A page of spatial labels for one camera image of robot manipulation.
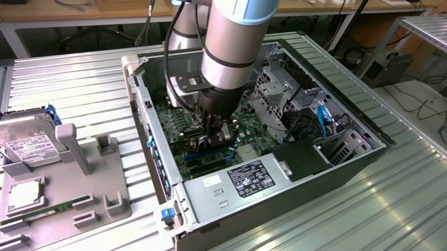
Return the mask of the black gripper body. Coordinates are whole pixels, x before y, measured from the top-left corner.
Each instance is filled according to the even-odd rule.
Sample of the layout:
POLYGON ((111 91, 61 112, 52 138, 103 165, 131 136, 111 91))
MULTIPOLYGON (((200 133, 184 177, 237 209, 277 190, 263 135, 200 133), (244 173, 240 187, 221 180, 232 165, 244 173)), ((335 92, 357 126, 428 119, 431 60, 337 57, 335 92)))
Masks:
POLYGON ((237 109, 244 92, 244 86, 225 90, 217 87, 199 92, 199 115, 204 119, 207 115, 220 116, 221 120, 229 119, 237 109))

